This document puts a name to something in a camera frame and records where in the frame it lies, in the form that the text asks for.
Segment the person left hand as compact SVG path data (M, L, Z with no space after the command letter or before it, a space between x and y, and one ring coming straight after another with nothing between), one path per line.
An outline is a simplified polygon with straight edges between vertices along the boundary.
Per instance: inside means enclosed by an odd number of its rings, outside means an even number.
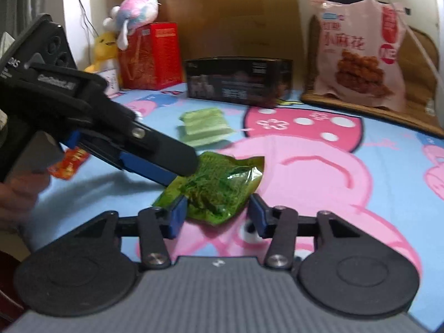
M27 221L39 195L49 187L47 171L17 175L1 183L1 230L11 231Z

